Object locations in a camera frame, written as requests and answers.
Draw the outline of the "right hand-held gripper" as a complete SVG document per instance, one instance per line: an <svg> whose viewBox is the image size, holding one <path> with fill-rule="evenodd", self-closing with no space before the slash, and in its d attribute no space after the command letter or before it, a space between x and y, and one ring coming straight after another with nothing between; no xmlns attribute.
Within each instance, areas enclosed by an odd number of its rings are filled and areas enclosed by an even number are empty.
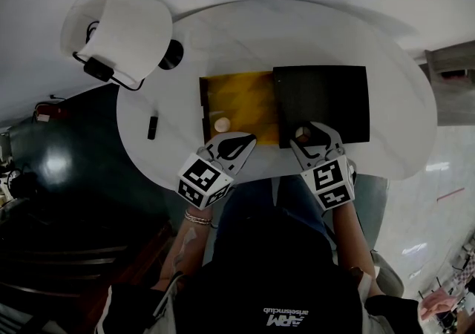
<svg viewBox="0 0 475 334"><path fill-rule="evenodd" d="M320 153L311 154L296 141L289 143L304 170L301 177L307 188L318 205L328 211L355 200L356 166L344 155L340 134L335 129L320 122L311 124L330 138L324 149L324 159L329 161L318 165L323 161Z"/></svg>

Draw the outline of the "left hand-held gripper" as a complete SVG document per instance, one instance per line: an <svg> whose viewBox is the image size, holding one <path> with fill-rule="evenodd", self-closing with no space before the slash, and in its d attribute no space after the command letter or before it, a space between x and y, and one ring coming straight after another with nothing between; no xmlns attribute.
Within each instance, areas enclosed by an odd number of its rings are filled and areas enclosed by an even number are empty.
<svg viewBox="0 0 475 334"><path fill-rule="evenodd" d="M191 153L177 174L177 193L204 210L224 198L257 144L254 134L226 132Z"/></svg>

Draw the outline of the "yellow box tray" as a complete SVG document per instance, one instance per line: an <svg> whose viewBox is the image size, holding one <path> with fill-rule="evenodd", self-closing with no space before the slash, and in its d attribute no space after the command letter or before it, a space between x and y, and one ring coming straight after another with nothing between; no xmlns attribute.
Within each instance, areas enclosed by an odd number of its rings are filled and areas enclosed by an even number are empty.
<svg viewBox="0 0 475 334"><path fill-rule="evenodd" d="M230 121L231 132L254 134L258 145L279 143L273 72L201 77L199 83L206 143L218 135L214 124L220 118Z"/></svg>

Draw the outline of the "black box lid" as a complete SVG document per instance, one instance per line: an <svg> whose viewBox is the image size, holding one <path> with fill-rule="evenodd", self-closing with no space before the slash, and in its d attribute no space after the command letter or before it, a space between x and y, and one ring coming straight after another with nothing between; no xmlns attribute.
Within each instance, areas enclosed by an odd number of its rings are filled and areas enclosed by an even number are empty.
<svg viewBox="0 0 475 334"><path fill-rule="evenodd" d="M305 122L335 129L344 144L370 141L370 103L364 66L305 65L273 68L279 147Z"/></svg>

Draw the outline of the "small black stick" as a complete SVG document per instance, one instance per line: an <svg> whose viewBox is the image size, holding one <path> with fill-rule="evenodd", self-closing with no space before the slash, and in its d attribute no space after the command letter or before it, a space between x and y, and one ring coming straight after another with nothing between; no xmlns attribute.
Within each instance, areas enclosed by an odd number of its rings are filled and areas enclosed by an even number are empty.
<svg viewBox="0 0 475 334"><path fill-rule="evenodd" d="M147 134L147 139L148 140L154 140L155 139L156 133L157 133L158 121L159 121L159 114L158 114L157 111L155 111L155 112L152 113L152 115L150 116L150 119L149 119L148 134Z"/></svg>

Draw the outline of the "person's left forearm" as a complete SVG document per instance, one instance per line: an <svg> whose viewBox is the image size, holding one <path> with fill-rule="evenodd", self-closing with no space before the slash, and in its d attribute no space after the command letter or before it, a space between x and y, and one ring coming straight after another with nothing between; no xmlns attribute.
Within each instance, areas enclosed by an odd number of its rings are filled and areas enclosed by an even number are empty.
<svg viewBox="0 0 475 334"><path fill-rule="evenodd" d="M204 210L194 206L187 208L153 289L165 292L176 272L191 276L202 266L212 218L212 206Z"/></svg>

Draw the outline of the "person's right forearm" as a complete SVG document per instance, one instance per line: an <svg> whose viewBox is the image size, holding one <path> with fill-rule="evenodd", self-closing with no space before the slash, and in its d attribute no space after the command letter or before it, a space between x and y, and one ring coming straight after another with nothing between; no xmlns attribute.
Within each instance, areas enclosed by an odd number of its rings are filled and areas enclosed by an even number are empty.
<svg viewBox="0 0 475 334"><path fill-rule="evenodd" d="M336 238L338 264L345 269L359 268L372 281L369 296L383 295L376 283L376 271L352 202L342 204L332 210L333 230Z"/></svg>

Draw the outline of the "white round table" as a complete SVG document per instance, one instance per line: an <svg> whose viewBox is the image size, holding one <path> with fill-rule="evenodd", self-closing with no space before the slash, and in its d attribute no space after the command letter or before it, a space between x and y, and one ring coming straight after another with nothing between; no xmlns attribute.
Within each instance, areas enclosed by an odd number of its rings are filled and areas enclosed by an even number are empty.
<svg viewBox="0 0 475 334"><path fill-rule="evenodd" d="M340 10L307 1L251 0L210 7L174 24L180 64L156 69L137 92L120 90L117 126L137 169L167 189L203 144L199 79L289 65L363 65L370 141L345 149L359 174L403 180L422 170L436 139L432 88L388 35ZM159 121L148 140L150 116Z"/></svg>

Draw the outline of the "person's legs in jeans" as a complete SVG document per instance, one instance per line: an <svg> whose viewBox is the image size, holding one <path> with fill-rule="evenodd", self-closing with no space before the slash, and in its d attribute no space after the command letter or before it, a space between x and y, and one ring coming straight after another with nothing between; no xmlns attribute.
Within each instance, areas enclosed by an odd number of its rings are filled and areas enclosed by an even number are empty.
<svg viewBox="0 0 475 334"><path fill-rule="evenodd" d="M227 198L217 233L243 227L245 221L270 220L282 214L321 234L326 233L321 207L299 175L262 179L238 185Z"/></svg>

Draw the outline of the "grey chair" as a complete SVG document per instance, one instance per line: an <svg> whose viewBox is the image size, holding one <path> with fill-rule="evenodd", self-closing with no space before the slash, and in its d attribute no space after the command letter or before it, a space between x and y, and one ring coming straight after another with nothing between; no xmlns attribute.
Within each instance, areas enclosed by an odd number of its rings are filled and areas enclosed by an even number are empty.
<svg viewBox="0 0 475 334"><path fill-rule="evenodd" d="M375 250L371 251L375 268L378 268L376 283L379 289L391 297L401 298L404 294L404 284L392 266Z"/></svg>

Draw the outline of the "white table lamp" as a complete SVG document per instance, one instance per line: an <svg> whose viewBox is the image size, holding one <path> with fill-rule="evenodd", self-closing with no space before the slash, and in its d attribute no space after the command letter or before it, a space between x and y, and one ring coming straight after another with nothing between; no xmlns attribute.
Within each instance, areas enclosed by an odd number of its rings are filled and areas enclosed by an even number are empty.
<svg viewBox="0 0 475 334"><path fill-rule="evenodd" d="M166 57L172 33L171 13L158 0L76 0L60 48L92 77L136 90Z"/></svg>

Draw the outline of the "red fire extinguisher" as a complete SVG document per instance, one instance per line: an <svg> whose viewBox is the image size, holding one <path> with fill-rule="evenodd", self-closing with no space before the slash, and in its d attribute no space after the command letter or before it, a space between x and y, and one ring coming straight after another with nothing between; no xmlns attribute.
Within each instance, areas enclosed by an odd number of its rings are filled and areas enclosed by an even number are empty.
<svg viewBox="0 0 475 334"><path fill-rule="evenodd" d="M33 121L49 122L52 119L67 119L70 111L62 103L40 102L35 106Z"/></svg>

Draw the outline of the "wooden staircase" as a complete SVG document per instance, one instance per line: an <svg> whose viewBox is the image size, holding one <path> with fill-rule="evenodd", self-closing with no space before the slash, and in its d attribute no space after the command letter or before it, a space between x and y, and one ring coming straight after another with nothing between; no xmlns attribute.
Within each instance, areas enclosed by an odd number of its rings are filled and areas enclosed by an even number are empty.
<svg viewBox="0 0 475 334"><path fill-rule="evenodd" d="M92 334L112 284L157 279L173 236L168 221L117 246L73 251L0 251L0 304L27 314L3 333L34 334L55 321L69 334Z"/></svg>

